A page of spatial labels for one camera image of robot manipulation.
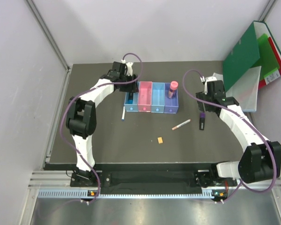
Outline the black highlighter blue cap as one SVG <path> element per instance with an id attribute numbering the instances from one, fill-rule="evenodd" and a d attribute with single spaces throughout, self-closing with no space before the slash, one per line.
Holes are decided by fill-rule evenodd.
<path id="1" fill-rule="evenodd" d="M 127 103 L 128 104 L 132 104 L 133 103 L 133 96 L 134 96 L 134 93 L 133 92 L 130 92 L 128 94 L 128 100 L 127 100 Z"/>

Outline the pink plastic drawer bin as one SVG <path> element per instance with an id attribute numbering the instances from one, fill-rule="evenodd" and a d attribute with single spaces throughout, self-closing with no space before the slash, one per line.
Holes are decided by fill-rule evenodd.
<path id="1" fill-rule="evenodd" d="M 152 86 L 152 82 L 139 82 L 138 110 L 140 112 L 151 112 Z"/>

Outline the light blue drawer bin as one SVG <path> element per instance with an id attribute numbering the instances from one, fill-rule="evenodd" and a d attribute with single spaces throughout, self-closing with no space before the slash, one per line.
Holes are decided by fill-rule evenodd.
<path id="1" fill-rule="evenodd" d="M 163 113 L 165 107 L 165 83 L 153 82 L 152 85 L 152 113 Z"/>

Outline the pink capped glue stick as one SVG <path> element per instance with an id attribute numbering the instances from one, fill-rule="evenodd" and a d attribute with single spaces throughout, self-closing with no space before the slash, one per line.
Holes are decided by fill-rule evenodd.
<path id="1" fill-rule="evenodd" d="M 173 98 L 178 89 L 178 82 L 172 81 L 169 85 L 168 98 Z"/>

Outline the purple plastic drawer bin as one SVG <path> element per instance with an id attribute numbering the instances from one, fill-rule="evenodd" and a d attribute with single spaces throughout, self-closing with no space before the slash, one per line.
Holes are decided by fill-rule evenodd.
<path id="1" fill-rule="evenodd" d="M 168 98 L 168 91 L 169 91 L 170 83 L 165 83 L 165 107 L 164 113 L 168 114 L 176 114 L 178 111 L 178 89 L 173 98 Z"/>

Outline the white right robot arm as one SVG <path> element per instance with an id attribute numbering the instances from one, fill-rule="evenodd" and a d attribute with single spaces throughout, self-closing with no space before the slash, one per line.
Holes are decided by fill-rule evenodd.
<path id="1" fill-rule="evenodd" d="M 226 96 L 222 80 L 202 80 L 204 91 L 196 93 L 201 111 L 214 112 L 239 141 L 243 155 L 239 161 L 221 162 L 209 174 L 212 184 L 221 185 L 226 178 L 250 184 L 278 178 L 281 173 L 281 144 L 271 142 L 253 126 L 234 97 Z"/>

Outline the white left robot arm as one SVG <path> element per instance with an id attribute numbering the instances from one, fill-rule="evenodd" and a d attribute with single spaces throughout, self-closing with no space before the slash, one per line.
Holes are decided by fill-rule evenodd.
<path id="1" fill-rule="evenodd" d="M 100 77 L 89 92 L 69 100 L 66 117 L 77 154 L 77 164 L 72 175 L 72 187 L 90 187 L 98 181 L 94 171 L 92 135 L 96 129 L 96 107 L 114 91 L 137 93 L 138 76 L 133 73 L 133 63 L 114 62 L 108 73 Z"/>

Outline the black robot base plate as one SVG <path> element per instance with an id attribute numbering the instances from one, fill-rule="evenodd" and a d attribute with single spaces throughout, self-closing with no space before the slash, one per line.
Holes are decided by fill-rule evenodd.
<path id="1" fill-rule="evenodd" d="M 216 178 L 211 163 L 132 163 L 132 164 L 96 164 L 102 188 L 127 188 L 133 190 L 148 185 L 162 185 L 171 188 L 236 186 L 232 178 Z"/>

